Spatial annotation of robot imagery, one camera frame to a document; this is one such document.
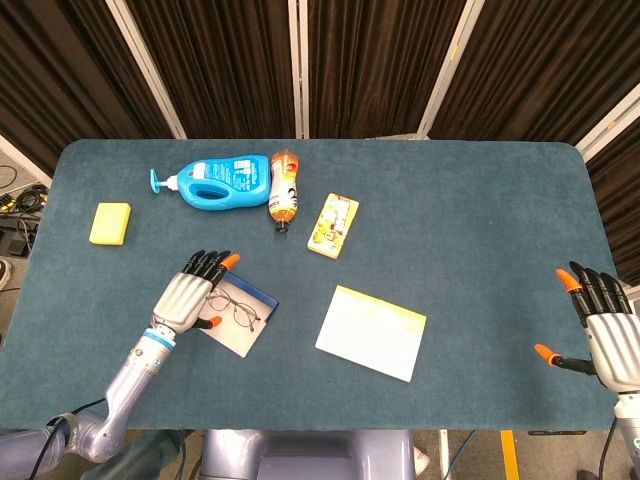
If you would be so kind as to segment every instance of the notepad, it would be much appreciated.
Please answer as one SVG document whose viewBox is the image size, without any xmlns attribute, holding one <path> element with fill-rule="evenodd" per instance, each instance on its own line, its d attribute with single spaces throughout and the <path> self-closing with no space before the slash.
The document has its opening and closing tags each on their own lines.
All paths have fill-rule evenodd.
<svg viewBox="0 0 640 480">
<path fill-rule="evenodd" d="M 341 285 L 316 348 L 410 382 L 427 317 Z"/>
<path fill-rule="evenodd" d="M 277 307 L 271 295 L 227 272 L 200 312 L 202 318 L 218 316 L 221 321 L 200 331 L 245 358 Z"/>
</svg>

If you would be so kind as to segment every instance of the plastic bottle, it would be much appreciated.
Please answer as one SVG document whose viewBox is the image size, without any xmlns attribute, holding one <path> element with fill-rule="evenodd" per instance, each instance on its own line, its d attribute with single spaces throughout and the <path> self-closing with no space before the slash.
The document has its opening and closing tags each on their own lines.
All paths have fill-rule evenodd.
<svg viewBox="0 0 640 480">
<path fill-rule="evenodd" d="M 289 150 L 277 152 L 271 157 L 271 194 L 269 213 L 276 222 L 278 232 L 286 232 L 298 210 L 296 174 L 298 157 Z"/>
<path fill-rule="evenodd" d="M 190 163 L 164 182 L 151 170 L 150 182 L 155 193 L 160 187 L 178 190 L 185 202 L 203 210 L 253 207 L 269 198 L 269 158 L 207 158 Z"/>
</svg>

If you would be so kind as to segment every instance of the table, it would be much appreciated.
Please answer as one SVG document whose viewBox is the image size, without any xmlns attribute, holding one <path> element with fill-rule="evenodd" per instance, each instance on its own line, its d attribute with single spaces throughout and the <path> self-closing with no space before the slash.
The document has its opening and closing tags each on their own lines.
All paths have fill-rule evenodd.
<svg viewBox="0 0 640 480">
<path fill-rule="evenodd" d="M 266 206 L 206 212 L 160 177 L 207 157 L 290 148 L 300 207 L 286 234 Z M 360 201 L 338 261 L 306 243 L 329 192 Z M 586 168 L 559 143 L 83 140 L 56 170 L 4 351 L 0 426 L 36 427 L 102 396 L 167 282 L 196 250 L 280 301 L 246 359 L 198 331 L 134 412 L 139 428 L 602 429 L 615 396 L 549 368 L 536 342 L 587 357 L 554 277 L 614 271 Z M 124 201 L 122 247 L 89 243 L 96 205 Z M 314 348 L 337 284 L 429 315 L 413 380 Z"/>
</svg>

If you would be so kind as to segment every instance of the shoe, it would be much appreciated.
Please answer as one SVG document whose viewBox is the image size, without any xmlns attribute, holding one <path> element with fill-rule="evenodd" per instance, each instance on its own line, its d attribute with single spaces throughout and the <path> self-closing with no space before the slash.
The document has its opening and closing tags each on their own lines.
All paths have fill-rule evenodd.
<svg viewBox="0 0 640 480">
<path fill-rule="evenodd" d="M 6 260 L 0 260 L 0 290 L 4 290 L 4 287 L 9 283 L 11 278 L 11 264 Z"/>
<path fill-rule="evenodd" d="M 416 477 L 419 477 L 429 466 L 429 457 L 426 453 L 422 453 L 416 447 L 413 447 L 413 463 L 416 467 Z"/>
</svg>

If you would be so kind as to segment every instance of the black curtain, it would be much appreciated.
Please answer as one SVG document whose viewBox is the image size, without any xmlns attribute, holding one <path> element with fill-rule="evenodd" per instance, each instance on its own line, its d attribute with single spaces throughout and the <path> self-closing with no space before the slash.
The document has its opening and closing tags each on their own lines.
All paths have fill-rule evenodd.
<svg viewBox="0 0 640 480">
<path fill-rule="evenodd" d="M 79 138 L 171 137 L 103 1 L 0 3 L 0 132 L 52 173 Z"/>
<path fill-rule="evenodd" d="M 429 136 L 576 144 L 640 82 L 638 0 L 487 0 Z"/>
<path fill-rule="evenodd" d="M 415 133 L 464 0 L 309 0 L 312 137 Z"/>
<path fill-rule="evenodd" d="M 618 274 L 640 285 L 640 119 L 587 163 Z"/>
<path fill-rule="evenodd" d="M 287 0 L 130 0 L 191 138 L 295 137 Z"/>
</svg>

